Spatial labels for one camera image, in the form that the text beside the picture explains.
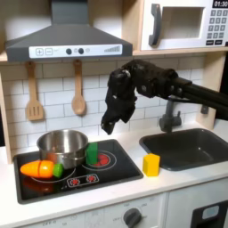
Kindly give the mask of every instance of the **wooden spoon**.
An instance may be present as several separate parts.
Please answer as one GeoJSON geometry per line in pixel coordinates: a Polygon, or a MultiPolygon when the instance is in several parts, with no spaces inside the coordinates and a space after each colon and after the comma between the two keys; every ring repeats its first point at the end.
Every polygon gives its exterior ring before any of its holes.
{"type": "Polygon", "coordinates": [[[75,114],[83,115],[86,111],[86,103],[82,96],[82,62],[74,61],[75,66],[75,97],[72,101],[72,109],[75,114]]]}
{"type": "Polygon", "coordinates": [[[35,79],[35,67],[34,62],[26,62],[25,64],[28,72],[28,87],[30,94],[30,101],[27,104],[26,114],[29,120],[43,119],[44,110],[41,103],[37,100],[37,88],[35,79]]]}

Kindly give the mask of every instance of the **microwave door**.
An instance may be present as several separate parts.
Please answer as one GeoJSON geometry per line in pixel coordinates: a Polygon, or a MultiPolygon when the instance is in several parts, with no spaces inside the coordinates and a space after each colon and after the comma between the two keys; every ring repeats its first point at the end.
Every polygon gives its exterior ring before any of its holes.
{"type": "Polygon", "coordinates": [[[208,0],[145,1],[142,50],[205,47],[211,9],[208,0]]]}

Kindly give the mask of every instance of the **red button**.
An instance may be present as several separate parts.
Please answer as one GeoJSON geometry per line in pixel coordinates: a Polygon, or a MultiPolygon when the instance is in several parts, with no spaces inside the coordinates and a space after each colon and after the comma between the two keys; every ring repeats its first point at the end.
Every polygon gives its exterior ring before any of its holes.
{"type": "Polygon", "coordinates": [[[72,183],[74,184],[74,185],[78,185],[79,184],[79,180],[72,180],[72,183]]]}
{"type": "Polygon", "coordinates": [[[94,177],[93,175],[90,175],[90,176],[87,178],[87,180],[88,180],[89,182],[93,182],[93,181],[95,181],[95,177],[94,177]]]}

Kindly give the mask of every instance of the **black robotic arm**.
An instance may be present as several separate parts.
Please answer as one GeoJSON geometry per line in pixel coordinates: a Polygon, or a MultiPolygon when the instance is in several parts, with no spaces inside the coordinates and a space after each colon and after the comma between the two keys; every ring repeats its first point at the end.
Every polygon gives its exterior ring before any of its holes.
{"type": "Polygon", "coordinates": [[[168,99],[174,95],[176,102],[193,102],[228,112],[228,96],[205,87],[194,85],[190,80],[178,77],[173,69],[162,69],[147,61],[130,61],[110,74],[106,96],[107,110],[102,117],[102,129],[111,134],[120,119],[129,121],[135,110],[135,88],[148,98],[158,96],[168,99]]]}

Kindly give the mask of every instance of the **wooden frame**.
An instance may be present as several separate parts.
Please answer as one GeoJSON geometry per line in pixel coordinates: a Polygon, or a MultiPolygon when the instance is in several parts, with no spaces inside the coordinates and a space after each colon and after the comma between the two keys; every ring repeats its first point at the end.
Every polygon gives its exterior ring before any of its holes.
{"type": "Polygon", "coordinates": [[[4,106],[4,90],[3,90],[1,72],[0,72],[0,107],[1,107],[3,127],[4,127],[4,144],[6,148],[7,162],[8,164],[12,164],[11,145],[10,145],[8,125],[7,125],[6,110],[4,106]]]}

